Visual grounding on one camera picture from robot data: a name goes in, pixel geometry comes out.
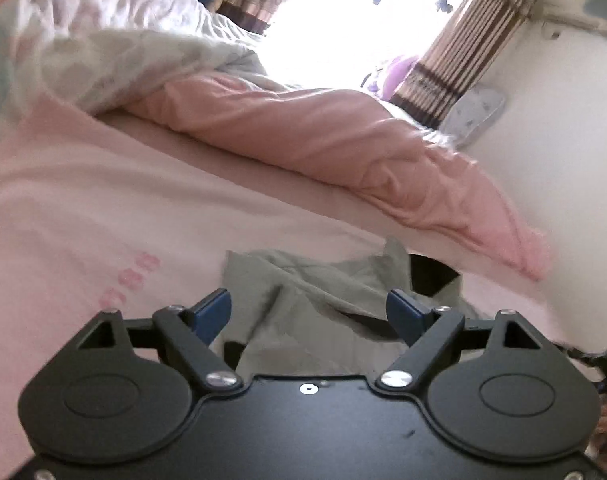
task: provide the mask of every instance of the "purple item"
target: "purple item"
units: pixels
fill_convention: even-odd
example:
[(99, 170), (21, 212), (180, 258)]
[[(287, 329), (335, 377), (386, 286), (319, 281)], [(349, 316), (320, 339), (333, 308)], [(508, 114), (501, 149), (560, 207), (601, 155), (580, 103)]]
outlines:
[(412, 70), (419, 56), (397, 56), (391, 60), (377, 78), (379, 91), (377, 97), (382, 101), (389, 101), (394, 91), (403, 82), (410, 70)]

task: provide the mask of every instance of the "mattress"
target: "mattress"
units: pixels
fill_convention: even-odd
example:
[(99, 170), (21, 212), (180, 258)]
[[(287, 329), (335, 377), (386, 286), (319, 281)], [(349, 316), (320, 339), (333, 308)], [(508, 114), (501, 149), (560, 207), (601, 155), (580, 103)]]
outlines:
[(0, 479), (31, 455), (16, 403), (45, 362), (101, 308), (144, 317), (196, 303), (220, 285), (228, 250), (330, 262), (394, 235), (462, 272), (478, 309), (515, 308), (563, 338), (535, 283), (345, 190), (124, 112), (99, 123), (50, 106), (0, 143)]

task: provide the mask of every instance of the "hole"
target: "hole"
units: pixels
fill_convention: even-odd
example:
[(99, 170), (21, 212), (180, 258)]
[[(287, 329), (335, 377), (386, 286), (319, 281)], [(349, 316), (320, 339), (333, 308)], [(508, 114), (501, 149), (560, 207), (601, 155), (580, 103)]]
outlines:
[(478, 359), (483, 355), (484, 349), (480, 348), (477, 350), (462, 350), (461, 355), (459, 356), (459, 363), (464, 361), (472, 361), (473, 359)]
[(506, 348), (524, 348), (529, 350), (538, 350), (539, 345), (526, 333), (526, 331), (514, 321), (507, 324), (506, 338), (504, 340)]
[(237, 369), (246, 346), (236, 341), (226, 341), (223, 345), (223, 361), (233, 370)]
[(81, 350), (91, 348), (112, 348), (114, 346), (114, 334), (112, 333), (112, 324), (104, 321), (97, 326), (83, 343), (79, 345)]
[(147, 359), (148, 361), (154, 361), (155, 363), (160, 362), (158, 360), (158, 353), (154, 348), (135, 348), (134, 353), (141, 359)]

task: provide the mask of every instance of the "circular pad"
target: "circular pad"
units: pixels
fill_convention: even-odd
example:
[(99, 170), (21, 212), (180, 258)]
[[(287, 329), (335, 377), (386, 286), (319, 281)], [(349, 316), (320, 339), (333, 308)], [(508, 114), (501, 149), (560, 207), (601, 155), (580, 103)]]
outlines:
[(191, 406), (192, 390), (173, 368), (131, 351), (80, 350), (28, 384), (19, 417), (36, 452), (104, 465), (164, 446)]
[(446, 368), (426, 405), (451, 443), (509, 463), (555, 460), (580, 450), (599, 420), (599, 396), (570, 362), (544, 351), (501, 349)]
[(65, 391), (65, 405), (77, 415), (88, 418), (110, 418), (133, 407), (139, 388), (118, 375), (94, 375), (75, 381)]
[(508, 374), (494, 377), (481, 387), (481, 399), (488, 408), (507, 416), (534, 416), (554, 402), (552, 387), (536, 377)]

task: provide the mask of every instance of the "blanket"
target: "blanket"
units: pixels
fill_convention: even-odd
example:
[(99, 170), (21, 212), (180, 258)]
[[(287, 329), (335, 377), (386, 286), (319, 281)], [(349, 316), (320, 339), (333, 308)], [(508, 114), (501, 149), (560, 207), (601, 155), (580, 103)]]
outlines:
[(127, 105), (217, 147), (346, 187), (404, 225), (544, 276), (544, 238), (474, 161), (427, 142), (361, 92), (273, 81), (257, 44), (196, 0), (4, 0), (0, 136), (43, 93), (90, 114)]

